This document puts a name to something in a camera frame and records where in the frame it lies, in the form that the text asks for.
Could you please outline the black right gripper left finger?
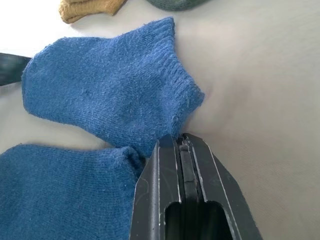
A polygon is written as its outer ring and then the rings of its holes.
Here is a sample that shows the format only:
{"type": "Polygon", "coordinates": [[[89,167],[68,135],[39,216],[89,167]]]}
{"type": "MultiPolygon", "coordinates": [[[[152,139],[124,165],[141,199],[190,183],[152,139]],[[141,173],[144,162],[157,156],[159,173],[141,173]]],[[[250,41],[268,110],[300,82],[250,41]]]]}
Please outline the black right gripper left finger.
{"type": "Polygon", "coordinates": [[[192,240],[182,158],[190,134],[157,140],[136,186],[129,240],[192,240]]]}

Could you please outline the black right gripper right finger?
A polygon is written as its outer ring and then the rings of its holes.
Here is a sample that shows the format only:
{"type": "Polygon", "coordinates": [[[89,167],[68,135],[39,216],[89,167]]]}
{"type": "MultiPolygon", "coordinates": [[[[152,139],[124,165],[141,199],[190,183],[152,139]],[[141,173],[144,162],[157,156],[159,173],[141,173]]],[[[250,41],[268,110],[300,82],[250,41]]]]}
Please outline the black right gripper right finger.
{"type": "Polygon", "coordinates": [[[183,135],[193,151],[203,200],[220,209],[230,240],[263,240],[245,197],[234,177],[200,137],[183,135]]]}

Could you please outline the blue knitted sock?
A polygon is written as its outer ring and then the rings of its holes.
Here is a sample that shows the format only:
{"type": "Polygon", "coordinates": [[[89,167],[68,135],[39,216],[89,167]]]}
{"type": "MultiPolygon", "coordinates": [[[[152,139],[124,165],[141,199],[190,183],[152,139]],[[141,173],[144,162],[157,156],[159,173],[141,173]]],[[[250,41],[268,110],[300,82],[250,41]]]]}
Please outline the blue knitted sock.
{"type": "Polygon", "coordinates": [[[172,17],[114,38],[60,38],[30,60],[21,80],[28,113],[144,157],[161,137],[178,136],[205,98],[177,57],[172,17]]]}
{"type": "Polygon", "coordinates": [[[0,240],[129,240],[142,170],[131,147],[12,147],[0,154],[0,240]]]}

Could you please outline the grey-green sock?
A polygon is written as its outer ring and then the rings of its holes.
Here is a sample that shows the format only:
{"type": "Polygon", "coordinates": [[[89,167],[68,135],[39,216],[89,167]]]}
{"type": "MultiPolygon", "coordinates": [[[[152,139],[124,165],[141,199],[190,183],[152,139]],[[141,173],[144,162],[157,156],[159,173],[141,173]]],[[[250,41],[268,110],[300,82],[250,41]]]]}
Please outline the grey-green sock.
{"type": "Polygon", "coordinates": [[[146,0],[154,7],[164,11],[184,11],[202,5],[209,0],[146,0]]]}

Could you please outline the mustard yellow sock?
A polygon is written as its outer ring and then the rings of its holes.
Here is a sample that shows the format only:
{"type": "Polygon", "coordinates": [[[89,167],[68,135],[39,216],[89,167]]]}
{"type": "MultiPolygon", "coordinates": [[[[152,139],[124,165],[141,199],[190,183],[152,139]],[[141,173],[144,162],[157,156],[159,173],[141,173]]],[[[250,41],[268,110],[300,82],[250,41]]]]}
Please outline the mustard yellow sock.
{"type": "Polygon", "coordinates": [[[60,0],[58,12],[62,21],[72,24],[79,19],[94,14],[113,16],[126,0],[60,0]]]}

